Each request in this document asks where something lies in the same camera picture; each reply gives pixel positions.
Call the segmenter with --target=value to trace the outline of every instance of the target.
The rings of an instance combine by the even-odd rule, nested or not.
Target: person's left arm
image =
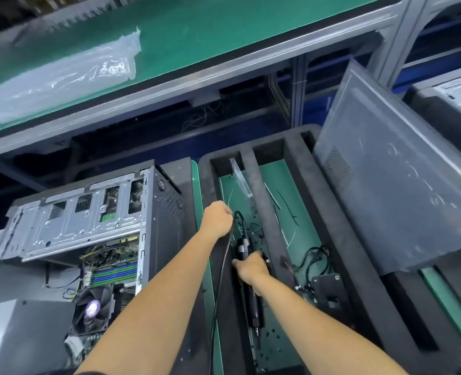
[[[168,375],[211,250],[232,222],[232,211],[222,201],[206,208],[200,231],[133,298],[75,374]]]

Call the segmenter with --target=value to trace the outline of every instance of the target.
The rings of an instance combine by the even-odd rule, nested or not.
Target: clear plastic bag
[[[140,31],[31,69],[0,84],[0,124],[58,107],[136,75]]]
[[[250,187],[248,186],[248,183],[246,183],[245,177],[243,176],[241,170],[239,169],[238,163],[235,161],[234,158],[231,158],[231,166],[234,171],[234,174],[236,176],[236,182],[239,184],[239,188],[241,188],[241,191],[243,195],[246,197],[246,201],[248,202],[248,206],[250,208],[250,211],[252,214],[257,213],[257,207],[255,206],[255,201],[253,200],[253,193]]]

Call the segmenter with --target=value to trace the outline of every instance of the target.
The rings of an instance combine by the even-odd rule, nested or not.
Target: hand
[[[215,201],[204,210],[200,231],[219,239],[230,231],[232,221],[232,210],[223,201]]]
[[[255,293],[261,296],[255,288],[255,280],[262,275],[270,276],[262,252],[252,252],[245,260],[233,259],[232,264],[242,281],[251,285]]]

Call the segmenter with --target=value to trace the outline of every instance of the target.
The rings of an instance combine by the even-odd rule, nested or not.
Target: blue ram slot
[[[103,280],[109,280],[109,279],[114,279],[116,277],[124,277],[126,275],[136,275],[136,268],[130,271],[125,271],[125,272],[118,272],[118,273],[113,273],[111,275],[107,275],[105,277],[93,277],[91,280],[93,283],[101,282]]]
[[[136,266],[136,264],[130,263],[129,265],[124,265],[124,266],[109,268],[109,269],[107,269],[107,270],[102,270],[102,271],[99,271],[99,272],[94,272],[94,276],[95,276],[95,275],[100,275],[100,274],[103,273],[103,272],[107,272],[107,271],[111,271],[111,270],[121,270],[122,268],[130,267],[130,266],[132,266],[132,265],[135,265],[135,266]]]

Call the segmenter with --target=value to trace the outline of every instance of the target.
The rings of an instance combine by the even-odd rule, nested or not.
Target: person's right arm
[[[233,260],[240,278],[272,309],[309,371],[316,375],[406,375],[380,348],[310,305],[269,275],[260,252]]]

